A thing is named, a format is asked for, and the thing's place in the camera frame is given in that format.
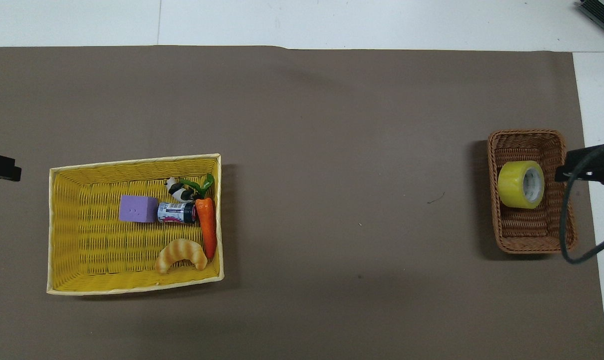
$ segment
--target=black cable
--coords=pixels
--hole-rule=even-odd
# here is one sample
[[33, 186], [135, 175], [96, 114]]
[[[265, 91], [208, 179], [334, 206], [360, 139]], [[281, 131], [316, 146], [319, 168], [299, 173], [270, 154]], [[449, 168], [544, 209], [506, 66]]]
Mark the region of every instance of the black cable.
[[571, 176], [569, 176], [568, 183], [566, 185], [566, 192], [564, 193], [564, 202], [562, 202], [562, 212], [560, 214], [560, 248], [562, 248], [562, 256], [566, 259], [570, 264], [581, 264], [586, 260], [592, 258], [594, 255], [599, 253], [599, 251], [604, 250], [604, 241], [602, 241], [599, 245], [587, 251], [581, 257], [573, 258], [569, 256], [569, 251], [566, 246], [566, 223], [567, 223], [567, 211], [569, 208], [569, 199], [571, 198], [571, 189], [573, 187], [573, 183], [577, 180], [578, 175], [584, 170], [589, 162], [595, 157], [598, 157], [604, 153], [604, 145], [599, 146], [595, 150], [591, 151], [588, 155], [584, 156], [580, 162], [573, 169]]

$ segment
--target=yellow wicker basket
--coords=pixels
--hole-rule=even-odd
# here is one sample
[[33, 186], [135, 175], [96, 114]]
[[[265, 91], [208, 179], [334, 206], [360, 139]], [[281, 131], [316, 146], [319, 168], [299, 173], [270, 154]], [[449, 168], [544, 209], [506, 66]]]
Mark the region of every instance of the yellow wicker basket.
[[[202, 244], [199, 223], [119, 221], [121, 195], [153, 196], [175, 203], [164, 182], [173, 176], [202, 183], [215, 176], [217, 250], [203, 270], [188, 260], [159, 274], [155, 260], [171, 240]], [[148, 292], [224, 278], [220, 226], [221, 157], [218, 153], [65, 166], [50, 170], [48, 282], [46, 292], [64, 296]]]

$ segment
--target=white table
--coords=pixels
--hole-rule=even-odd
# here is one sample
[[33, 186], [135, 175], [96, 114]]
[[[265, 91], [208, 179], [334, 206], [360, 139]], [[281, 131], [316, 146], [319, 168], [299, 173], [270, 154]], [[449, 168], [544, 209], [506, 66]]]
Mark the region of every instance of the white table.
[[[571, 0], [0, 1], [0, 46], [156, 44], [571, 51], [586, 145], [604, 143], [604, 31]], [[604, 186], [590, 190], [601, 241]]]

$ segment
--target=brown wicker basket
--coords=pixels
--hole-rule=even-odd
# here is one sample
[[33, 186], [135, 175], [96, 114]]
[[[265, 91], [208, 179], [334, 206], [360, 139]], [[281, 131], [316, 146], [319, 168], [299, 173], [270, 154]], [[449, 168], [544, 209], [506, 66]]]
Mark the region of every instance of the brown wicker basket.
[[[566, 145], [562, 134], [550, 129], [499, 130], [488, 142], [493, 228], [498, 246], [506, 253], [535, 254], [560, 251], [560, 211], [565, 182], [555, 182], [555, 170], [564, 164]], [[507, 162], [533, 160], [544, 171], [544, 198], [535, 209], [507, 207], [498, 194], [498, 175]], [[577, 234], [569, 204], [567, 246], [573, 249]]]

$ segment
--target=basket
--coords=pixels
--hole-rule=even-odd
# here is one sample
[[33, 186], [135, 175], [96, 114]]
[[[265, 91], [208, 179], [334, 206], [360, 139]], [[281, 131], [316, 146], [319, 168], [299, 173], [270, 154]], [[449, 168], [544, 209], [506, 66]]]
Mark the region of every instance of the basket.
[[[183, 238], [202, 244], [199, 223], [119, 221], [120, 196], [153, 196], [175, 203], [164, 186], [167, 178], [201, 183], [206, 173], [215, 177], [208, 190], [215, 202], [215, 256], [200, 271], [189, 260], [181, 260], [167, 274], [159, 274], [155, 260], [170, 241]], [[221, 176], [218, 153], [52, 168], [46, 292], [120, 294], [222, 280]]]
[[[550, 129], [500, 130], [488, 141], [493, 228], [498, 246], [506, 253], [557, 253], [560, 249], [560, 212], [566, 190], [555, 182], [555, 170], [564, 164], [564, 137]], [[544, 198], [535, 209], [507, 207], [498, 194], [498, 175], [507, 162], [533, 160], [544, 171]], [[577, 244], [573, 210], [569, 204], [566, 241]]]

